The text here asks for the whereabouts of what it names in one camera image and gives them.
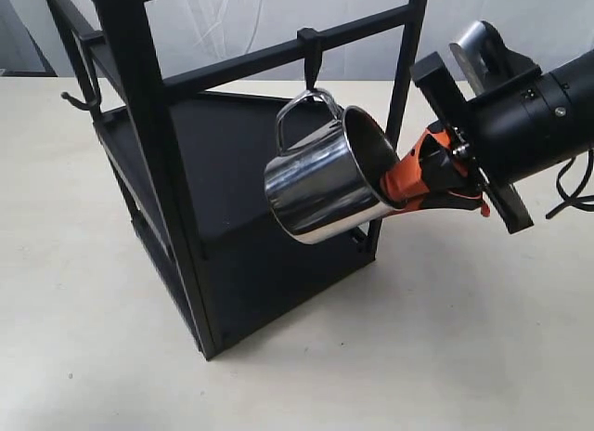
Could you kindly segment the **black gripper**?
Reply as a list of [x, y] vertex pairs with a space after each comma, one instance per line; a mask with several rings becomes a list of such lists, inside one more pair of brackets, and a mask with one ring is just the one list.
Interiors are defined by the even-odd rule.
[[[478, 211], [489, 217], [485, 193], [508, 233], [531, 228], [534, 221], [515, 187], [496, 183], [482, 167], [474, 138], [475, 117], [440, 55], [433, 52], [416, 62], [411, 78], [445, 130], [426, 128], [410, 152], [381, 178], [381, 190], [389, 200], [407, 200], [394, 215], [447, 209]], [[481, 190], [445, 191], [458, 185], [450, 138], [452, 154]]]

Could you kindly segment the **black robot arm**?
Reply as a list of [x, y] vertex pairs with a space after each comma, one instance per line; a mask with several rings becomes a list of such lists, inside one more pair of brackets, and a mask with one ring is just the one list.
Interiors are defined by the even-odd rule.
[[510, 234], [534, 222], [516, 182], [593, 152], [593, 55], [543, 73], [524, 72], [465, 99], [441, 57], [411, 69], [436, 122], [381, 178], [397, 213], [497, 211]]

